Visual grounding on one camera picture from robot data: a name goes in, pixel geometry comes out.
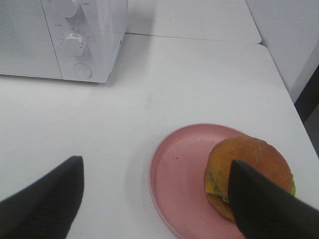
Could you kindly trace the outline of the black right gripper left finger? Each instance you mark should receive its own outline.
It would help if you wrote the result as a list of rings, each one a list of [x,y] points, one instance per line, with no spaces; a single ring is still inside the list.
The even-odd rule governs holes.
[[[2,239],[65,239],[84,194],[84,162],[72,156],[0,202]]]

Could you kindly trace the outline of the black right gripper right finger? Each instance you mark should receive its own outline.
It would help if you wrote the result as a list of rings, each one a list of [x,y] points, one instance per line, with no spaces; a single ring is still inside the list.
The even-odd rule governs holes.
[[[230,208],[247,239],[317,239],[319,212],[242,160],[231,163]]]

